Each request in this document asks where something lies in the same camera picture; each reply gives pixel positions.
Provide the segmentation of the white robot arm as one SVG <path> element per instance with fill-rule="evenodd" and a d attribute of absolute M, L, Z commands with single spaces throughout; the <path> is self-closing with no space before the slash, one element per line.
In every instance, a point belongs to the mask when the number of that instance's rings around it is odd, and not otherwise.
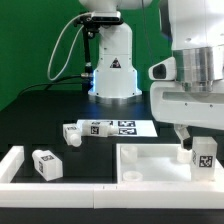
<path fill-rule="evenodd" d="M 105 101 L 140 95 L 132 66 L 132 30 L 121 12 L 143 9 L 153 0 L 79 2 L 101 35 L 89 95 Z M 159 16 L 172 56 L 148 70 L 153 117 L 172 123 L 181 140 L 189 137 L 189 126 L 224 130 L 224 0 L 160 0 Z"/>

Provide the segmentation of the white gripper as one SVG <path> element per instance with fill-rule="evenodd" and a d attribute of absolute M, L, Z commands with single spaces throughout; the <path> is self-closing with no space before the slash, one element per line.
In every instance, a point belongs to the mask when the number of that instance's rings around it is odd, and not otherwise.
<path fill-rule="evenodd" d="M 224 81 L 215 82 L 212 92 L 185 92 L 176 82 L 156 81 L 150 103 L 157 121 L 175 124 L 182 148 L 189 148 L 187 126 L 224 130 Z"/>

